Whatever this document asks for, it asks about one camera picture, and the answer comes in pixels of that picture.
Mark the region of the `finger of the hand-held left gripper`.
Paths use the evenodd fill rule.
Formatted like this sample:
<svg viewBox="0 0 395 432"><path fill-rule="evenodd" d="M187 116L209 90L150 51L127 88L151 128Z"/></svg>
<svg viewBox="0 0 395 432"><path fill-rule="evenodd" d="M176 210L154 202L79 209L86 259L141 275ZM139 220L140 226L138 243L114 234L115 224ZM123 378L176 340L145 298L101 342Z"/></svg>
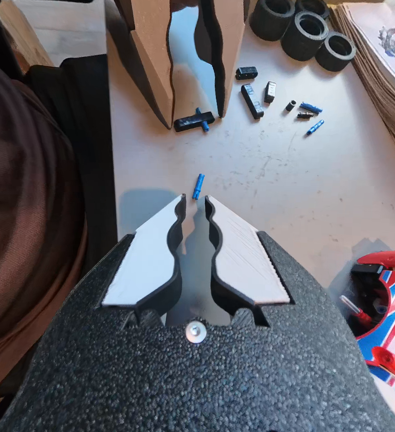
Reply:
<svg viewBox="0 0 395 432"><path fill-rule="evenodd" d="M133 0L135 30L129 40L143 67L150 95L160 121L170 130L173 126L175 94L172 83L173 62L169 47L172 20L168 0Z"/></svg>
<svg viewBox="0 0 395 432"><path fill-rule="evenodd" d="M198 8L194 31L196 53L213 68L217 111L223 118L228 109L246 26L247 2L201 0Z"/></svg>

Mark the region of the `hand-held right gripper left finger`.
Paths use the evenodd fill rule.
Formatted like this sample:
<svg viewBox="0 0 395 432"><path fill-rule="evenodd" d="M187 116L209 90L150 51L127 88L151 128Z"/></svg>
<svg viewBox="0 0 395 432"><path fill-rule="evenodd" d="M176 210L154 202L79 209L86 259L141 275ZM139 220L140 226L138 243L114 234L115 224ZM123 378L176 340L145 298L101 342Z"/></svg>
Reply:
<svg viewBox="0 0 395 432"><path fill-rule="evenodd" d="M108 284L103 307L166 314L178 302L182 277L177 249L183 241L186 195L181 194L142 224Z"/></svg>

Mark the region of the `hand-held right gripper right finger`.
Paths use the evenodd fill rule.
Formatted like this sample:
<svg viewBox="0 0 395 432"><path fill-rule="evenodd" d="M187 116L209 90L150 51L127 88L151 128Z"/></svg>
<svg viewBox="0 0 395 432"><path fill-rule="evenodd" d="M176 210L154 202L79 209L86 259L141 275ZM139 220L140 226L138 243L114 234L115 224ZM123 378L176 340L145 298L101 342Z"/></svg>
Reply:
<svg viewBox="0 0 395 432"><path fill-rule="evenodd" d="M205 196L205 216L215 248L210 283L215 303L232 317L239 309L264 317L264 306L290 304L288 288L258 229L211 195Z"/></svg>

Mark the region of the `long black toy beam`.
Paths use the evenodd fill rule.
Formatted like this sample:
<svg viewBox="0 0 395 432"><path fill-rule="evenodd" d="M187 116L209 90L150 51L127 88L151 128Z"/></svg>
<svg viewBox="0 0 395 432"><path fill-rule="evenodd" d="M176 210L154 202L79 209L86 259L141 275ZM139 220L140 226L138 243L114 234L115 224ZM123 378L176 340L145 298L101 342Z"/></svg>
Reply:
<svg viewBox="0 0 395 432"><path fill-rule="evenodd" d="M264 109L258 100L251 84L241 86L241 93L249 108L254 120L259 120L264 116Z"/></svg>
<svg viewBox="0 0 395 432"><path fill-rule="evenodd" d="M194 114L192 116L179 118L174 121L173 127L175 132L184 132L187 130L201 127L202 120L207 121L208 125L215 122L215 118L212 112L208 111L202 112L201 116Z"/></svg>

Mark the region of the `grey desk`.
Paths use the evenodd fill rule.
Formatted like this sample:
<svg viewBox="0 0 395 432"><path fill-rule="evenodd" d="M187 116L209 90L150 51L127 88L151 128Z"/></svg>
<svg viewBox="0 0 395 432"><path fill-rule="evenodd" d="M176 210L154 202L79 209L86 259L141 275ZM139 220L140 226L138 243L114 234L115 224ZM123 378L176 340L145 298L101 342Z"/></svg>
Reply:
<svg viewBox="0 0 395 432"><path fill-rule="evenodd" d="M105 1L105 13L118 239L176 196L187 196L182 295L167 325L196 316L229 323L210 292L214 247L206 195L267 232L335 299L349 287L358 257L395 249L395 144L351 64L330 73L314 59L296 62L279 42L263 41L247 27L237 66L257 68L252 86L260 100L269 80L277 85L264 117L253 119L242 83L234 81L227 114L209 132L175 133L126 69L127 30L114 1ZM292 99L296 106L287 112ZM298 119L309 112L302 102L323 112ZM205 178L193 200L200 173Z"/></svg>

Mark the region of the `black rubber toy tire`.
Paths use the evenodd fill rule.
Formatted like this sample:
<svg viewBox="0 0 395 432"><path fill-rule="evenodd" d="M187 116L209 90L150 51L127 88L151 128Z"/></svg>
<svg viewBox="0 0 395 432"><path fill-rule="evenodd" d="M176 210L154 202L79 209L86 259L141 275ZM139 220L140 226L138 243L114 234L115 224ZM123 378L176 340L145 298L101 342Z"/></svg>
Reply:
<svg viewBox="0 0 395 432"><path fill-rule="evenodd" d="M295 2L295 12L312 12L324 20L330 14L327 3L324 0L297 0Z"/></svg>
<svg viewBox="0 0 395 432"><path fill-rule="evenodd" d="M250 18L254 34L266 41L280 40L295 13L291 0L259 0Z"/></svg>
<svg viewBox="0 0 395 432"><path fill-rule="evenodd" d="M281 38L281 47L291 58L308 61L313 58L329 34L325 20L309 11L297 13Z"/></svg>
<svg viewBox="0 0 395 432"><path fill-rule="evenodd" d="M319 65L330 72L340 72L355 57L356 47L347 36L330 31L315 55Z"/></svg>

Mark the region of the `open instruction booklet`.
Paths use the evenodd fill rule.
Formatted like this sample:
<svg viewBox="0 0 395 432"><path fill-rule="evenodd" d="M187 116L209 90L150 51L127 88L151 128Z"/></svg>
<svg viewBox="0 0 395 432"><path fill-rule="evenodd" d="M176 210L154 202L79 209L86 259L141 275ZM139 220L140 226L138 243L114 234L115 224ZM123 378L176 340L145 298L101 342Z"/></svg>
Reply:
<svg viewBox="0 0 395 432"><path fill-rule="evenodd" d="M330 5L333 27L356 45L353 66L395 141L395 5Z"/></svg>

